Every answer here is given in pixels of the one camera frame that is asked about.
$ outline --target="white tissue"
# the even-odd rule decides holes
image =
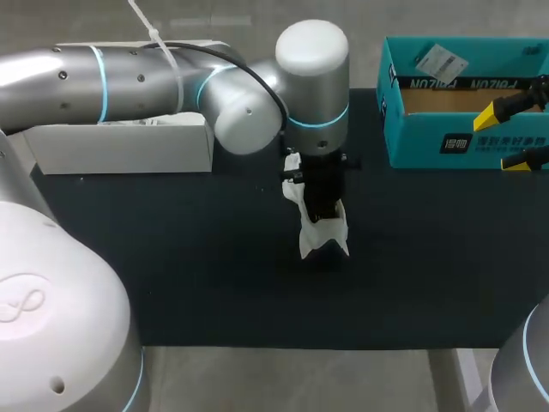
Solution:
[[[299,153],[292,153],[286,157],[284,170],[294,170],[299,168],[301,157]],[[335,219],[321,219],[313,223],[309,219],[303,194],[305,183],[294,184],[285,180],[282,182],[282,192],[284,197],[296,203],[301,213],[301,233],[299,234],[299,249],[301,258],[305,259],[312,250],[321,248],[329,240],[335,240],[343,251],[349,255],[347,248],[347,217],[343,202],[339,200],[336,204],[339,211],[339,217]]]

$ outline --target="cardboard box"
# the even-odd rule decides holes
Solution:
[[[417,68],[435,45],[467,62],[448,84]],[[391,166],[499,169],[502,157],[549,144],[547,110],[473,132],[492,100],[528,89],[541,74],[549,74],[547,39],[385,39],[377,104]]]

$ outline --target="black table mat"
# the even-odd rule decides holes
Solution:
[[[352,90],[349,119],[350,258],[301,261],[275,143],[216,145],[212,174],[33,179],[120,275],[146,345],[502,345],[549,292],[549,175],[395,170],[373,90]]]

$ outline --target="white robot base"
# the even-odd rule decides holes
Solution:
[[[147,412],[144,353],[115,272],[56,222],[0,202],[0,410]]]

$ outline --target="white label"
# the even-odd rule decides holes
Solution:
[[[456,56],[440,45],[434,45],[421,59],[416,69],[423,71],[442,83],[450,84],[469,65],[467,60]]]

